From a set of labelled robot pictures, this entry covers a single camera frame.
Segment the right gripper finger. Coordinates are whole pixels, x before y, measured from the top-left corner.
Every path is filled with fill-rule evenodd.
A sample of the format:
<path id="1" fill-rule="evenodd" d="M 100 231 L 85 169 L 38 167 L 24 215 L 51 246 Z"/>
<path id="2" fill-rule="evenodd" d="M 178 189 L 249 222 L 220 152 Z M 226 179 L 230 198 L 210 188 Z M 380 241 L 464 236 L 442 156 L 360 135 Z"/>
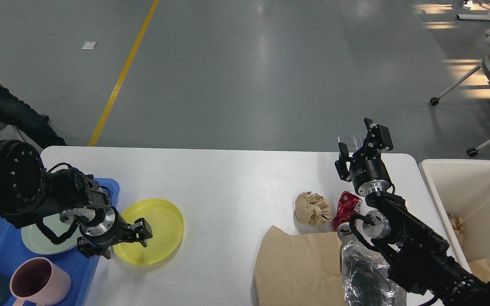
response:
<path id="1" fill-rule="evenodd" d="M 356 159 L 378 159 L 382 153 L 393 150 L 393 141 L 389 129 L 376 124 L 370 118 L 364 118 L 367 134 L 362 146 L 356 151 Z"/>
<path id="2" fill-rule="evenodd" d="M 338 142 L 339 158 L 335 161 L 335 168 L 341 180 L 352 182 L 348 163 L 353 162 L 353 158 L 349 155 L 348 146 L 343 142 Z"/>

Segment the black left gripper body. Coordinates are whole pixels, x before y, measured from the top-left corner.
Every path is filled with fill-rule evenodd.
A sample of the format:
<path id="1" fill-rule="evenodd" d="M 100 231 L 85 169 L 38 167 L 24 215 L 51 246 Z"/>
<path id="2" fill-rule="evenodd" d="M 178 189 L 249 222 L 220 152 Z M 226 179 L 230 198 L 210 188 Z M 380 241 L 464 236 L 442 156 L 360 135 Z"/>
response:
<path id="1" fill-rule="evenodd" d="M 121 230 L 125 223 L 116 208 L 99 209 L 93 222 L 80 225 L 81 238 L 110 248 L 120 244 Z"/>

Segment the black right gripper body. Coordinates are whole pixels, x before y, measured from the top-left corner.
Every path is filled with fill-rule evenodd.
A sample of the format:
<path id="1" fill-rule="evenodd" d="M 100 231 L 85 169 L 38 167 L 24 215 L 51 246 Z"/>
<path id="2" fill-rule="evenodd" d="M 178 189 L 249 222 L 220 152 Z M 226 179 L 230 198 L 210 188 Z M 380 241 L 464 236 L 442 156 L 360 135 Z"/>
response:
<path id="1" fill-rule="evenodd" d="M 354 159 L 350 163 L 349 172 L 355 193 L 359 196 L 387 191 L 393 186 L 380 156 L 371 159 Z"/>

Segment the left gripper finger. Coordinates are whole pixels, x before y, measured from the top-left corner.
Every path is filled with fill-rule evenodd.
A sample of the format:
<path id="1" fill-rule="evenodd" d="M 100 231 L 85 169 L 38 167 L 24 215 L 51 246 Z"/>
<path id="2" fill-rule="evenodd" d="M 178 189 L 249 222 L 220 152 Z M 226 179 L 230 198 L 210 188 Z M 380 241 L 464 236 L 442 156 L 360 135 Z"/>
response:
<path id="1" fill-rule="evenodd" d="M 121 230 L 120 243 L 140 243 L 146 248 L 147 242 L 153 237 L 152 228 L 148 221 L 144 218 L 139 218 L 133 224 L 125 223 Z"/>
<path id="2" fill-rule="evenodd" d="M 94 244 L 92 242 L 89 242 L 86 238 L 77 239 L 77 250 L 86 258 L 103 256 L 108 260 L 111 259 L 111 252 L 108 246 Z"/>

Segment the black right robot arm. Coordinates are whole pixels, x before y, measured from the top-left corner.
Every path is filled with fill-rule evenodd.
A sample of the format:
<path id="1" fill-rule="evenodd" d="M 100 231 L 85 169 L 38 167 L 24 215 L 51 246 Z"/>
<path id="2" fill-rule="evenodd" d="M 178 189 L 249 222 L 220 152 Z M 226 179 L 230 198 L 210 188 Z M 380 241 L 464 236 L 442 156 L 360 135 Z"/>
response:
<path id="1" fill-rule="evenodd" d="M 368 214 L 349 217 L 351 232 L 371 251 L 387 261 L 387 276 L 406 292 L 433 294 L 432 305 L 490 306 L 490 281 L 481 281 L 447 255 L 449 242 L 412 215 L 395 194 L 382 153 L 393 149 L 389 129 L 364 119 L 367 134 L 362 146 L 350 154 L 339 142 L 335 169 L 340 179 L 352 182 L 355 192 L 371 207 Z"/>

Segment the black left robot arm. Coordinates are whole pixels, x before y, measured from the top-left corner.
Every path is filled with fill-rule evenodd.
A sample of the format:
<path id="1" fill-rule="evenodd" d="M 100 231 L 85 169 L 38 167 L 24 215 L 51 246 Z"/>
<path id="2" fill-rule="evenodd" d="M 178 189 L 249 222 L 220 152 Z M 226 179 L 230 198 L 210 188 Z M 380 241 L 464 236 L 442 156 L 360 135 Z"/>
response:
<path id="1" fill-rule="evenodd" d="M 0 217 L 18 229 L 35 225 L 55 245 L 79 231 L 86 258 L 110 259 L 111 246 L 146 247 L 153 236 L 146 219 L 125 221 L 92 174 L 65 162 L 46 169 L 37 149 L 18 140 L 0 141 Z"/>

